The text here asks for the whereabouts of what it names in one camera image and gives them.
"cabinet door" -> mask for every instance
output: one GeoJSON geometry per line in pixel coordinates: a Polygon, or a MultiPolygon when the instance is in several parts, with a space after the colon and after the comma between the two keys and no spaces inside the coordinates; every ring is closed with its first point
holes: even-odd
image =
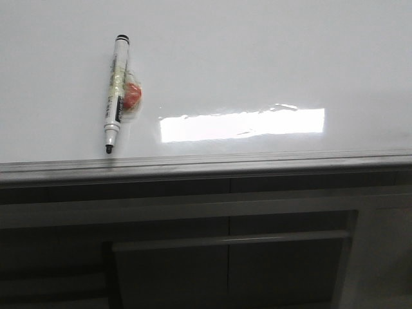
{"type": "Polygon", "coordinates": [[[371,218],[355,308],[412,308],[412,209],[381,209],[371,218]]]}

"white surface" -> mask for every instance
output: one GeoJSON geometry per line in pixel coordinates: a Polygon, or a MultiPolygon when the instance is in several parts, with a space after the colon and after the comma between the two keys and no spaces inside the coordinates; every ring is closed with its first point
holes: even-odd
{"type": "Polygon", "coordinates": [[[2,0],[1,8],[1,163],[412,153],[410,0],[2,0]],[[109,156],[103,125],[118,34],[131,40],[144,92],[109,156]]]}

